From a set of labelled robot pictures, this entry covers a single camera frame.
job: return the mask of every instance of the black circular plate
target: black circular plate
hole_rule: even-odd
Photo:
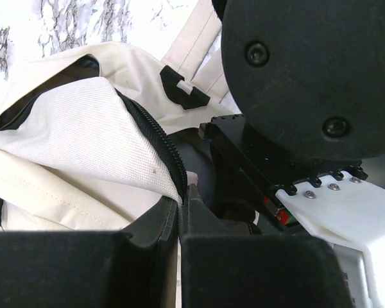
[[[222,54],[269,140],[314,158],[385,153],[385,0],[228,0]]]

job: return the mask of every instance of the white marble pattern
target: white marble pattern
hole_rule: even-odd
[[[26,62],[105,41],[161,59],[197,0],[0,0],[0,103]]]

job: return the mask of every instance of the bag strap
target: bag strap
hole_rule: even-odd
[[[221,30],[221,21],[211,0],[198,0],[197,5],[161,62],[192,80],[205,55]]]
[[[214,98],[217,102],[228,93],[228,85],[225,79],[221,49],[218,49],[212,58],[198,71],[191,83],[206,95]]]

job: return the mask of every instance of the black zipper tape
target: black zipper tape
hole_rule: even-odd
[[[82,58],[75,61],[75,63],[71,64],[71,66],[76,66],[80,68],[88,68],[99,72],[99,62],[93,58],[92,56],[83,56]],[[78,78],[77,80],[82,80],[85,78],[91,78],[92,76]],[[45,93],[52,88],[49,87],[42,93]],[[24,99],[18,100],[14,105],[12,105],[9,109],[3,112],[0,115],[0,130],[16,130],[20,127],[20,125],[27,119],[31,112],[31,108],[33,107],[36,99],[42,94],[37,94],[33,98],[31,98],[27,103],[25,103]]]
[[[132,115],[142,134],[154,147],[160,159],[167,166],[171,179],[175,183],[178,194],[184,200],[187,192],[187,172],[180,154],[157,121],[137,102],[117,91],[127,111]]]

